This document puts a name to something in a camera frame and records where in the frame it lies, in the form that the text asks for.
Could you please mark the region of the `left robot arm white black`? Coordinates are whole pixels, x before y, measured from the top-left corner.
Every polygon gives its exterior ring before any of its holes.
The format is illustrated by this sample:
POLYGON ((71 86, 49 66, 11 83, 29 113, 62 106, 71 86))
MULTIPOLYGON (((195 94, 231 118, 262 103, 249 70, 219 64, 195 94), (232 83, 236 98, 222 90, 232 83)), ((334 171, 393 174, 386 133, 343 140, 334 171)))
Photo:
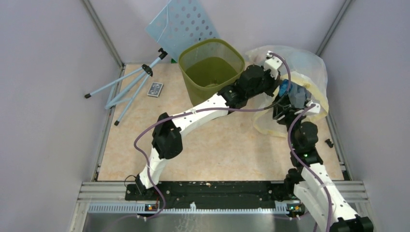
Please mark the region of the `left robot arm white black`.
POLYGON ((163 113, 150 126, 151 153, 147 164, 135 178, 136 192, 144 200, 155 194, 155 186, 168 160, 183 150, 182 139, 205 123, 233 112, 245 112, 248 100, 265 93, 273 95, 280 79, 280 65, 249 65, 232 84, 223 87, 201 104, 180 114, 163 113))

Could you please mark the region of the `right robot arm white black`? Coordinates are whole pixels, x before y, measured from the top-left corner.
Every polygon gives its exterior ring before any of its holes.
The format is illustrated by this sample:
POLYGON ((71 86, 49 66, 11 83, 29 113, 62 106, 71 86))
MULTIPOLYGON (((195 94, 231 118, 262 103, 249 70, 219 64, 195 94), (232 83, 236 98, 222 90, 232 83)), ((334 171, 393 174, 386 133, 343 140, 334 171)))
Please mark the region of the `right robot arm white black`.
POLYGON ((316 149, 318 127, 306 121, 320 105, 307 98, 303 87, 284 80, 275 98, 273 118, 285 125, 290 148, 290 169, 283 186, 289 199, 299 199, 323 232, 372 232, 369 217, 361 216, 339 192, 316 149))

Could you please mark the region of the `yellow translucent trash bag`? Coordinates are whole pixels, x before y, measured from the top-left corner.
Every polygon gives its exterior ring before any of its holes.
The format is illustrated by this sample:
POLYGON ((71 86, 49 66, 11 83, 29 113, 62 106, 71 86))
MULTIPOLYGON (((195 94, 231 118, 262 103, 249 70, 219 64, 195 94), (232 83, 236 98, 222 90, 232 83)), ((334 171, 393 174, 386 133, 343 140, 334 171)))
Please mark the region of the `yellow translucent trash bag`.
MULTIPOLYGON (((311 94, 311 99, 321 106, 320 112, 317 115, 307 116, 304 121, 317 122, 322 120, 328 115, 329 103, 326 95, 327 87, 327 75, 324 75, 324 80, 317 81, 315 78, 311 79, 306 75, 300 74, 296 71, 291 72, 292 82, 305 87, 307 91, 311 94)), ((273 97, 266 94, 261 94, 253 99, 253 106, 257 108, 264 108, 270 105, 273 101, 273 97)), ((261 112, 256 112, 252 116, 253 127, 261 134, 285 138, 287 137, 286 126, 280 125, 272 119, 273 110, 265 110, 261 112)))

